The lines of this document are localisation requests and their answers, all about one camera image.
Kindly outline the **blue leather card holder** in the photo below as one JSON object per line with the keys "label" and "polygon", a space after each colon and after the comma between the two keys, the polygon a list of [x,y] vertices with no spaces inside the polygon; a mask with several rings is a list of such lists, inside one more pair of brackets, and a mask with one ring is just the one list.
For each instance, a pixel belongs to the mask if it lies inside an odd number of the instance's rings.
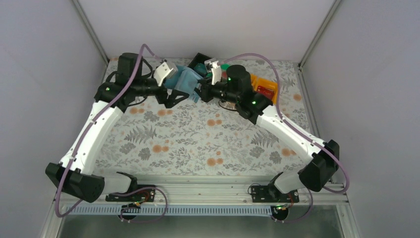
{"label": "blue leather card holder", "polygon": [[189,100],[197,103],[200,96],[195,92],[199,88],[198,81],[203,79],[201,75],[196,73],[193,69],[177,65],[176,73],[164,83],[167,89],[178,90],[187,93]]}

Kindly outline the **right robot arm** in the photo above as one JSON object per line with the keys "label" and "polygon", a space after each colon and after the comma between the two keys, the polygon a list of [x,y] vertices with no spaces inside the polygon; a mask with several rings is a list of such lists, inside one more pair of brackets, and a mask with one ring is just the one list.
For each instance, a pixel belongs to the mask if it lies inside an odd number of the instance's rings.
{"label": "right robot arm", "polygon": [[253,90],[251,76],[242,65],[228,67],[226,81],[222,81],[223,71],[217,62],[206,63],[205,68],[211,76],[201,79],[201,86],[196,90],[202,101],[217,98],[234,103],[242,118],[272,133],[304,162],[297,169],[275,176],[268,189],[270,199],[280,202],[287,193],[296,189],[319,192],[325,188],[338,170],[338,144],[311,135],[279,112],[271,99]]}

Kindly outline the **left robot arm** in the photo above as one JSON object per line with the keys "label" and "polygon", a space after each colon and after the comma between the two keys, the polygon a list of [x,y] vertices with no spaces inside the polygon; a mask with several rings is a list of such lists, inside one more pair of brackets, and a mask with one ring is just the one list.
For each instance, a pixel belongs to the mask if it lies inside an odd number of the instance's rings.
{"label": "left robot arm", "polygon": [[96,158],[115,123],[138,97],[155,97],[166,108],[189,97],[176,88],[179,70],[167,60],[152,68],[134,53],[123,53],[118,58],[117,69],[99,86],[90,115],[75,142],[58,163],[49,163],[45,169],[57,188],[56,200],[62,193],[89,203],[103,194],[118,193],[126,201],[137,196],[138,187],[130,175],[119,173],[107,179],[94,175]]}

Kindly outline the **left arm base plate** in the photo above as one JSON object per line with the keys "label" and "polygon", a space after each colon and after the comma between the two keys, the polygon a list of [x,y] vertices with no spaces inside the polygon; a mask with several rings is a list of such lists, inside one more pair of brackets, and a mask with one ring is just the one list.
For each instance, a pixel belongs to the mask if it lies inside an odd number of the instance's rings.
{"label": "left arm base plate", "polygon": [[156,186],[152,184],[137,184],[126,193],[109,194],[105,197],[107,202],[153,202]]}

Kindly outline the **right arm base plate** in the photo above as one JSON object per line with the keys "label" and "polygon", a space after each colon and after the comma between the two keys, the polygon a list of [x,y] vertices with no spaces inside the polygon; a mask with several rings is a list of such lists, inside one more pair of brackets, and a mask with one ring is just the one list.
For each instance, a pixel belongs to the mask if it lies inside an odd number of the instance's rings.
{"label": "right arm base plate", "polygon": [[274,186],[251,184],[248,187],[248,194],[253,203],[297,203],[300,201],[297,190],[289,193],[281,193]]}

